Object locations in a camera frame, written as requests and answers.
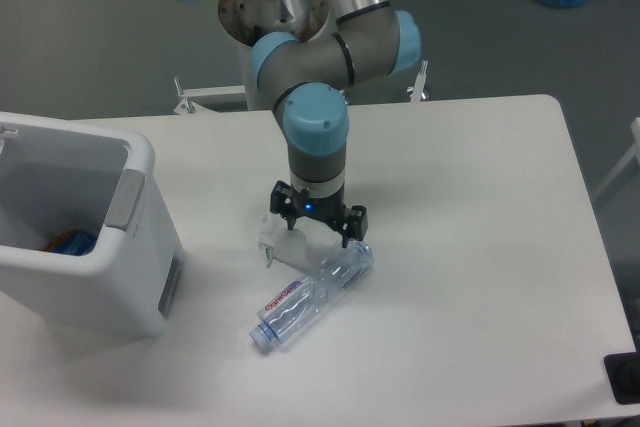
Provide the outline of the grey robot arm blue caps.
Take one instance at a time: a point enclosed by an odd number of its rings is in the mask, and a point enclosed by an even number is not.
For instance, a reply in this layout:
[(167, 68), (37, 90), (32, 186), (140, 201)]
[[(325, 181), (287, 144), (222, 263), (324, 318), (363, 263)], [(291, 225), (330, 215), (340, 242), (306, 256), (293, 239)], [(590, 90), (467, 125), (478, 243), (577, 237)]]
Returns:
[(362, 239), (366, 210), (344, 202), (344, 91), (417, 62), (413, 17), (389, 0), (237, 0), (234, 20), (250, 49), (253, 88), (288, 149), (290, 178), (274, 186), (271, 212), (289, 226), (307, 217), (343, 240)]

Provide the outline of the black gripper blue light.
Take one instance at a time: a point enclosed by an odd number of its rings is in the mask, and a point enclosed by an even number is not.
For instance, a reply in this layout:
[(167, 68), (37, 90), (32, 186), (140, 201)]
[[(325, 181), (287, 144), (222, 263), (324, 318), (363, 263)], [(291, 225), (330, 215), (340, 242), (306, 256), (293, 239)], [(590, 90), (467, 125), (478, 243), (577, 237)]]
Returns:
[(312, 190), (315, 184), (298, 188), (278, 180), (270, 194), (270, 212), (286, 221), (293, 230), (301, 217), (321, 222), (341, 236), (341, 246), (346, 248), (351, 240), (363, 241), (368, 229), (367, 209), (362, 205), (344, 205), (344, 184), (331, 188), (331, 194), (318, 194)]

